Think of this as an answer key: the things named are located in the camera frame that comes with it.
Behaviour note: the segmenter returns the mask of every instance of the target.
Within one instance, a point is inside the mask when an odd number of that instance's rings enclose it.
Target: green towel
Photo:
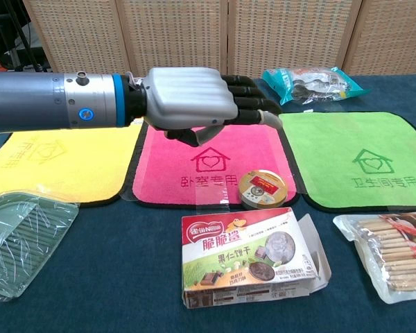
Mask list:
[[[416,208],[416,130],[407,121],[386,112],[280,117],[307,199],[330,211]]]

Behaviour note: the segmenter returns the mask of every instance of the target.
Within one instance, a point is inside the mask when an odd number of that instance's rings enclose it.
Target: cardboard box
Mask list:
[[[182,219],[182,299],[189,309],[307,296],[330,277],[309,215],[297,222],[291,208],[278,208]]]

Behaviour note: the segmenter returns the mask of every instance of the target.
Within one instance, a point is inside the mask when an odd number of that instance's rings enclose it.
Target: red label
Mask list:
[[[195,243],[200,239],[215,237],[223,232],[223,224],[220,221],[195,222],[187,229],[187,237],[191,243]]]
[[[249,210],[246,212],[208,214],[182,217],[182,245],[195,243],[200,239],[215,237],[227,229],[234,220],[246,220],[245,227],[275,216],[292,212],[291,208],[271,210]]]
[[[276,191],[279,189],[276,185],[271,184],[270,182],[260,178],[259,176],[256,176],[253,179],[251,179],[250,183],[259,186],[265,192],[272,195],[276,193]]]

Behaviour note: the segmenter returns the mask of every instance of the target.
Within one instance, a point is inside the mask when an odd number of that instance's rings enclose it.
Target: blue button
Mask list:
[[[89,108],[83,108],[78,112],[78,116],[82,120],[89,121],[94,118],[94,112]]]

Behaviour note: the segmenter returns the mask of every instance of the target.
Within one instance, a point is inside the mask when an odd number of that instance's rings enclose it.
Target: metal cylinder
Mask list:
[[[77,74],[0,73],[0,133],[115,127],[112,76],[90,74],[81,84],[76,79]]]
[[[0,73],[0,133],[68,127],[63,74]]]

